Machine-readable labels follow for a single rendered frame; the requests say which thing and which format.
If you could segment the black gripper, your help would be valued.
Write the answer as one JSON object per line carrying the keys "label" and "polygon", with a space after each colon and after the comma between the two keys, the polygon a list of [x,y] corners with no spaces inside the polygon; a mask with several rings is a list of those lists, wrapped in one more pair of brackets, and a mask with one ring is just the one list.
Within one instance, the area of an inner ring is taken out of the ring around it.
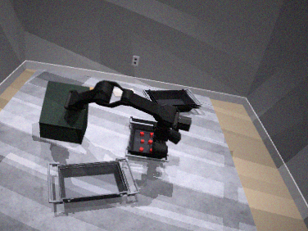
{"label": "black gripper", "polygon": [[[156,129],[155,129],[156,128]],[[169,129],[163,129],[157,125],[157,122],[153,125],[154,134],[152,135],[152,153],[166,156],[168,153],[168,147],[165,141],[168,141],[166,138],[167,134],[170,133]]]}

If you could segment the white flat square pad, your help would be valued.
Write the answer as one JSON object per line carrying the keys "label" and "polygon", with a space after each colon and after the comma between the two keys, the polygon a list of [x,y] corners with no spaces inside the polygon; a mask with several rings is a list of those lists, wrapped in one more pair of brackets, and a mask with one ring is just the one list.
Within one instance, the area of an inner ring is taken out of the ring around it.
{"label": "white flat square pad", "polygon": [[[128,89],[133,90],[132,88],[128,88]],[[122,91],[119,88],[113,88],[112,92],[114,93],[115,97],[121,97]],[[135,91],[134,91],[134,93],[135,93]]]}

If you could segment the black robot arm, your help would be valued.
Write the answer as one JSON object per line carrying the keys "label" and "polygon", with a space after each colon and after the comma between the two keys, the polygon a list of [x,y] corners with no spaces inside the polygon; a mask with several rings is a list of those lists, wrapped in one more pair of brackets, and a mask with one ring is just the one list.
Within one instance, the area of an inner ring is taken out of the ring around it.
{"label": "black robot arm", "polygon": [[[118,87],[122,94],[119,101],[110,103],[114,86]],[[131,106],[152,115],[159,127],[163,129],[170,128],[170,133],[167,134],[166,138],[175,145],[181,140],[179,130],[189,132],[192,125],[192,118],[179,115],[180,110],[178,107],[171,104],[159,105],[137,95],[133,90],[122,88],[117,82],[110,80],[100,81],[88,91],[70,90],[64,108],[69,111],[82,111],[87,104],[92,102],[96,102],[99,106],[110,108],[120,105]]]}

